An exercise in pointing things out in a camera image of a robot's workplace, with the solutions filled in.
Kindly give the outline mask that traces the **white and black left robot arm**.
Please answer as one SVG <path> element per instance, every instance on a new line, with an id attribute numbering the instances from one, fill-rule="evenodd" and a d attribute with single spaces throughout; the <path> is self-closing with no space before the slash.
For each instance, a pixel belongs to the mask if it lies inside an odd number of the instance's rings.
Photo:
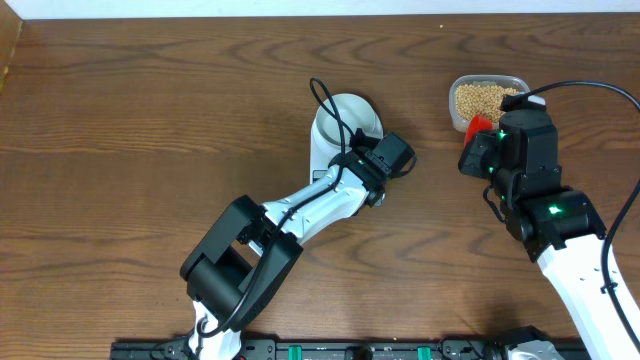
<path id="1" fill-rule="evenodd" d="M 193 301 L 188 338 L 191 359 L 232 359 L 240 334 L 269 304 L 299 259 L 306 241 L 331 224 L 373 207 L 386 183 L 407 175 L 416 162 L 395 133 L 343 139 L 325 174 L 280 200 L 234 200 L 180 268 Z"/>

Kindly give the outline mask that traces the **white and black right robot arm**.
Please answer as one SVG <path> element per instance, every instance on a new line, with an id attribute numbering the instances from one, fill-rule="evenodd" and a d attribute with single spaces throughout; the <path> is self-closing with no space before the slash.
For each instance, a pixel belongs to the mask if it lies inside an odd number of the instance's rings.
<path id="1" fill-rule="evenodd" d="M 589 356 L 636 359 L 629 335 L 639 308 L 606 248 L 606 227 L 587 195 L 562 183 L 558 132 L 544 111 L 505 113 L 466 142 L 461 173 L 490 183 L 507 231 L 560 296 Z"/>

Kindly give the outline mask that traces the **red plastic scoop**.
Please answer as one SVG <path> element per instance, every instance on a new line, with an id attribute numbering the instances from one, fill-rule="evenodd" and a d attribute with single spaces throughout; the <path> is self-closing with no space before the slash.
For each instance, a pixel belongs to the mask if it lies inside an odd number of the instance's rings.
<path id="1" fill-rule="evenodd" d="M 470 124 L 466 130 L 464 145 L 467 145 L 477 132 L 484 131 L 484 130 L 492 130 L 492 129 L 493 129 L 493 123 L 489 118 L 484 117 L 480 114 L 475 115 L 473 119 L 470 121 Z"/>

